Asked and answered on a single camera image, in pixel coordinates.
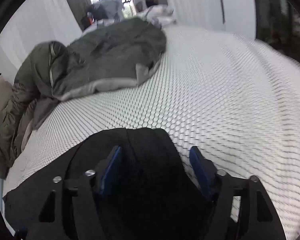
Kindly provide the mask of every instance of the black metal bracket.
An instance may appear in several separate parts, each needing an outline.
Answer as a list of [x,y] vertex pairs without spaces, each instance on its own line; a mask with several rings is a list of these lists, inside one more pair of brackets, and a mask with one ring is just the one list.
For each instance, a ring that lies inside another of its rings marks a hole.
[[[241,179],[217,170],[196,146],[190,150],[190,163],[202,194],[214,203],[204,240],[286,239],[275,207],[257,176]],[[241,203],[238,222],[231,235],[229,222],[234,196],[240,196]]]
[[[46,201],[50,204],[43,206],[26,239],[41,240],[41,236],[47,238],[51,232],[49,239],[70,240],[75,235],[78,240],[106,240],[94,198],[111,194],[116,183],[116,171],[122,161],[121,150],[121,147],[115,146],[107,159],[101,160],[77,179],[65,179],[65,174],[53,178]],[[65,216],[69,205],[73,214],[68,215],[72,218]]]

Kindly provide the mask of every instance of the black fabric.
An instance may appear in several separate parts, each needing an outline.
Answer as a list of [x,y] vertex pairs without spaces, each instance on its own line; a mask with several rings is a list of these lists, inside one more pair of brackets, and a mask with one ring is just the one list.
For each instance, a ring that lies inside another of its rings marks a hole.
[[[77,179],[106,159],[114,146],[121,146],[123,153],[118,185],[107,197],[96,195],[91,207],[97,209],[106,239],[198,238],[210,203],[184,172],[176,148],[161,129],[119,128],[90,136],[7,193],[7,221],[14,229],[31,228],[55,176]],[[71,210],[63,214],[68,220]],[[75,239],[66,223],[68,237]]]
[[103,6],[101,4],[99,4],[97,8],[94,4],[90,5],[87,9],[87,13],[88,12],[92,13],[94,21],[99,21],[99,20],[102,20],[102,19],[108,19],[106,11],[105,11],[105,9],[103,8]]

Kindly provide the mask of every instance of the bed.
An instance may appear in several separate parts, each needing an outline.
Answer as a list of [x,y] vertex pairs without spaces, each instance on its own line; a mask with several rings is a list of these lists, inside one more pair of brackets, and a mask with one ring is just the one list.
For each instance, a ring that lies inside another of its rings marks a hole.
[[[33,131],[3,195],[104,129],[163,128],[196,178],[189,149],[233,176],[260,177],[287,239],[300,234],[300,64],[230,33],[168,26],[167,52],[138,88],[61,103]],[[234,201],[233,217],[239,201]]]

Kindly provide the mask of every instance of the white cabinet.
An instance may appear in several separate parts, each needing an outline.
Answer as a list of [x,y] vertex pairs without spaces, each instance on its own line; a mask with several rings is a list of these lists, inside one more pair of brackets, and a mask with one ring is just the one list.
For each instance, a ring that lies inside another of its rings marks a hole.
[[182,25],[256,37],[255,0],[168,0]]

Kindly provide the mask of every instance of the white bedding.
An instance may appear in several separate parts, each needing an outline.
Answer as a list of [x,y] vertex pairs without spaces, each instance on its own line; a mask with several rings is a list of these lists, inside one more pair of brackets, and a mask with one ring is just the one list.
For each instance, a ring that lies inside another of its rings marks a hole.
[[[170,26],[157,73],[139,88],[61,103],[15,161],[3,194],[89,135],[157,127],[193,178],[188,150],[231,175],[260,177],[287,239],[300,233],[300,65],[232,34]],[[233,215],[238,202],[234,203]]]

